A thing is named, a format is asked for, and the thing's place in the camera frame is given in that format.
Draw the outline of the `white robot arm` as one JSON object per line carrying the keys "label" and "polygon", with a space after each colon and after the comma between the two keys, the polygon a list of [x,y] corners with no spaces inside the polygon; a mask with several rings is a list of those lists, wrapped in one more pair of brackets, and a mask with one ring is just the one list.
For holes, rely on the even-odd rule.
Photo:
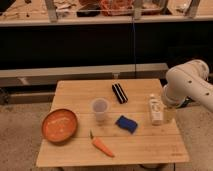
{"label": "white robot arm", "polygon": [[166,72],[167,84],[161,94],[165,123],[170,123],[176,109],[186,106],[189,100],[213,112],[213,85],[208,82],[208,76],[209,67],[203,60],[191,60]]}

